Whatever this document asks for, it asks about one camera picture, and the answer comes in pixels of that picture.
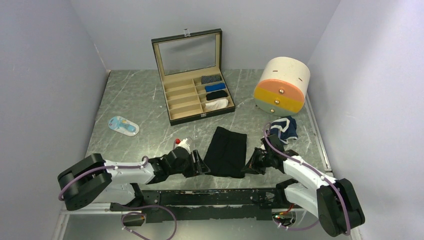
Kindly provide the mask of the black underwear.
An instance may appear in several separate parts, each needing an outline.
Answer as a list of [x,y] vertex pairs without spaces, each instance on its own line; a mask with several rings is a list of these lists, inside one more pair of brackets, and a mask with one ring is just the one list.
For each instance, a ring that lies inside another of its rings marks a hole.
[[210,169],[208,175],[242,179],[246,165],[247,135],[218,126],[208,146],[204,163]]

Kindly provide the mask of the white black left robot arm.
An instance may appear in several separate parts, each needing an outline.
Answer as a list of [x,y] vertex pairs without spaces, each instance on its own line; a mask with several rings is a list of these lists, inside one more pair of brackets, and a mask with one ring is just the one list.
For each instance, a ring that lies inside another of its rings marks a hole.
[[146,202],[141,185],[158,184],[172,175],[191,178],[210,171],[196,149],[181,146],[159,157],[143,156],[139,162],[115,162],[93,153],[58,175],[58,199],[69,211],[92,203],[137,210]]

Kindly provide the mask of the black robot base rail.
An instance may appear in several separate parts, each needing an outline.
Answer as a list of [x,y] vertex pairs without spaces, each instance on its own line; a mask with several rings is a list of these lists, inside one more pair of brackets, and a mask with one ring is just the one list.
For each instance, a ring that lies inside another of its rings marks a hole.
[[292,205],[272,188],[210,190],[141,190],[130,203],[111,203],[111,212],[140,211],[147,223],[164,221],[254,219],[270,221],[278,214],[294,218],[301,207]]

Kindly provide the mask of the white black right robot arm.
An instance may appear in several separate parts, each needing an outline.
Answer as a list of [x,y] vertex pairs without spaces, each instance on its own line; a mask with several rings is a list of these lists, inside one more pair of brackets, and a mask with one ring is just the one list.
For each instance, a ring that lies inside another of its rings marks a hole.
[[264,175],[274,168],[290,178],[275,186],[267,203],[282,208],[297,205],[317,218],[323,230],[331,237],[349,233],[366,221],[353,184],[336,179],[307,163],[297,152],[283,150],[271,143],[269,137],[255,148],[242,173]]

